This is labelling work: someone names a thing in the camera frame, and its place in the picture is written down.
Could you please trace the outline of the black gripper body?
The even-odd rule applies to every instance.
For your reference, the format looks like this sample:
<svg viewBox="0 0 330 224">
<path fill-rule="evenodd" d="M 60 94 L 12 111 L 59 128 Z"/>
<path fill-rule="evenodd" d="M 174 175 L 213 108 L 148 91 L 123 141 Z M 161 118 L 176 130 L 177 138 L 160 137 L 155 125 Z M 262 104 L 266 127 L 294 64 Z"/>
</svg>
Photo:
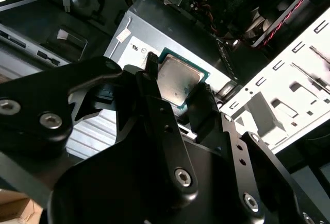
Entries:
<svg viewBox="0 0 330 224">
<path fill-rule="evenodd" d="M 159 178 L 155 155 L 143 143 L 116 145 L 70 168 L 56 183 L 49 223 L 262 223 L 254 189 L 239 190 L 223 157 L 187 142 L 198 182 L 197 197 L 174 209 Z M 256 200 L 246 202 L 246 194 Z"/>
</svg>

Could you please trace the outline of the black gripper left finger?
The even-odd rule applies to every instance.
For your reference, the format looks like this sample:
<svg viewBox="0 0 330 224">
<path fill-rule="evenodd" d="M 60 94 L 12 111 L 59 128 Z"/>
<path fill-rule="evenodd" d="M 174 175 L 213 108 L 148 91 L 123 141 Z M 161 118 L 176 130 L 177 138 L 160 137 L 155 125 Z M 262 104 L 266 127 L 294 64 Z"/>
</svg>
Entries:
<svg viewBox="0 0 330 224">
<path fill-rule="evenodd" d="M 192 171 L 170 104 L 157 85 L 157 56 L 149 53 L 145 69 L 121 69 L 106 57 L 96 57 L 28 75 L 1 84 L 1 150 L 38 156 L 58 156 L 73 126 L 101 109 L 116 111 L 117 127 L 143 140 L 153 154 L 160 188 L 175 207 L 197 194 L 194 174 L 183 186 L 176 169 Z"/>
</svg>

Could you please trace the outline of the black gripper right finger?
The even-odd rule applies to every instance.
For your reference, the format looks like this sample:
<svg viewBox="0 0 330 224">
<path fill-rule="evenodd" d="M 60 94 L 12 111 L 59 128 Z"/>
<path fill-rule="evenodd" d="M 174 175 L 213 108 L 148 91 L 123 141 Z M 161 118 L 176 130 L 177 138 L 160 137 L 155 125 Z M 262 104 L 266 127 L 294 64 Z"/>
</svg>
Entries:
<svg viewBox="0 0 330 224">
<path fill-rule="evenodd" d="M 200 147 L 220 158 L 213 162 L 212 178 L 226 223 L 326 223 L 262 139 L 236 131 L 206 83 L 199 83 L 189 97 L 189 121 Z"/>
</svg>

